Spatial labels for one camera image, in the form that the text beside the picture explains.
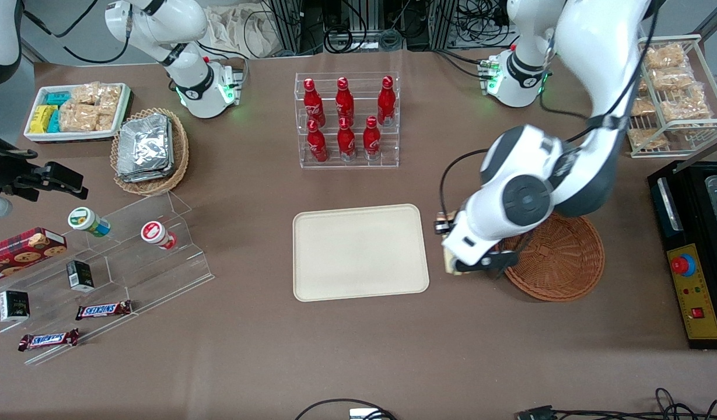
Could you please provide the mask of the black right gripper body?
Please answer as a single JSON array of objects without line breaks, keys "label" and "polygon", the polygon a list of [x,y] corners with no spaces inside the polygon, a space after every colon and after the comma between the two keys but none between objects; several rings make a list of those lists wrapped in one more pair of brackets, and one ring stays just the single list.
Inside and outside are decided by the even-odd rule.
[{"label": "black right gripper body", "polygon": [[39,199],[43,168],[32,163],[36,157],[33,150],[18,149],[0,138],[0,194],[30,202]]}]

